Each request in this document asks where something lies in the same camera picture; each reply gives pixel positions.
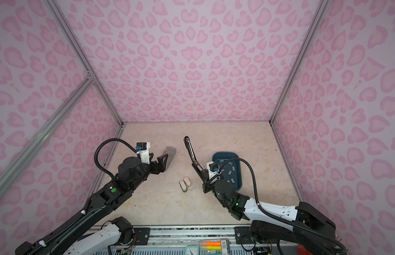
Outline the pink white stapler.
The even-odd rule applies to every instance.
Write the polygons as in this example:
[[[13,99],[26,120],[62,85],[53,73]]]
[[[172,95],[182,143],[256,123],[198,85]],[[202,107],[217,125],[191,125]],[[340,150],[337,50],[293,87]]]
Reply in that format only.
[[[192,188],[192,182],[189,177],[186,176],[179,181],[179,186],[181,187],[182,192],[186,193]]]

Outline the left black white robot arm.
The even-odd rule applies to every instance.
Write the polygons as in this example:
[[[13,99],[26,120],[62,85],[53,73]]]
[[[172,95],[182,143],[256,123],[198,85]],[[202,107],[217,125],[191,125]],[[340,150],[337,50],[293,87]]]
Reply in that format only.
[[[139,157],[128,157],[118,166],[118,173],[99,191],[92,194],[83,208],[60,227],[35,243],[24,242],[16,255],[62,255],[97,222],[119,208],[151,174],[166,170],[168,155],[143,163]]]

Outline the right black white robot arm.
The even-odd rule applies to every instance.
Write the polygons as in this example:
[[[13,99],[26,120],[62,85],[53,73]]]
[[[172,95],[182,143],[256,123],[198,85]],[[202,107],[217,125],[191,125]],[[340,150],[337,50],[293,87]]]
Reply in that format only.
[[[302,245],[313,255],[345,255],[347,248],[336,239],[336,225],[306,202],[297,206],[279,206],[259,201],[235,191],[212,163],[208,170],[194,160],[193,168],[203,181],[204,193],[211,192],[236,220],[251,222],[251,238],[261,243],[267,239]]]

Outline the grey stone block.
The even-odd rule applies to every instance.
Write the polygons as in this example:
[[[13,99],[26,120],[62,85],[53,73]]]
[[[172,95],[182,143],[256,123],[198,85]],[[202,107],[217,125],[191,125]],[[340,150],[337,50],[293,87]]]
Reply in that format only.
[[[165,167],[165,172],[168,171],[174,157],[176,156],[177,150],[175,147],[172,146],[167,146],[164,150],[164,154],[168,154],[168,161],[167,161],[167,165]]]

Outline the teal plastic tray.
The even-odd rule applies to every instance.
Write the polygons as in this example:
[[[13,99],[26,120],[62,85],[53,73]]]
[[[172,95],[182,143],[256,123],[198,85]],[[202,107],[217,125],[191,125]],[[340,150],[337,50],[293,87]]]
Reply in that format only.
[[[216,152],[212,155],[212,161],[219,166],[222,166],[224,162],[233,158],[239,158],[239,156],[233,152]],[[221,175],[235,191],[239,191],[243,186],[241,164],[239,160],[229,161],[222,169]]]

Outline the highlighter marker box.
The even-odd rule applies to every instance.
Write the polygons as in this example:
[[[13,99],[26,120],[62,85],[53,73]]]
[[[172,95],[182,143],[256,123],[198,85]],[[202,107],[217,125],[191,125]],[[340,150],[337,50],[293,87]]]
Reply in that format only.
[[[231,255],[228,239],[200,241],[199,249],[201,255]]]

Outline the small teal clock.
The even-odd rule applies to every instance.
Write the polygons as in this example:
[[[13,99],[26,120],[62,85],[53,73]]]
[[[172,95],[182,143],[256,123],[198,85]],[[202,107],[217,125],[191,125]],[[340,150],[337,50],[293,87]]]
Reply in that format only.
[[[189,245],[185,247],[185,255],[199,255],[200,247],[198,245]]]

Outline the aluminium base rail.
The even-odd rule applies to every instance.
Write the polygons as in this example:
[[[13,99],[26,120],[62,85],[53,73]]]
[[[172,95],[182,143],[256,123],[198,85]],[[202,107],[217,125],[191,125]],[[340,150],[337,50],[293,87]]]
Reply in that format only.
[[[184,255],[185,247],[198,245],[203,240],[228,239],[231,255],[253,255],[267,251],[279,254],[274,240],[254,243],[249,236],[249,225],[161,225],[135,226],[134,239],[119,241],[116,226],[95,226],[89,234],[76,241],[65,252],[67,255]]]

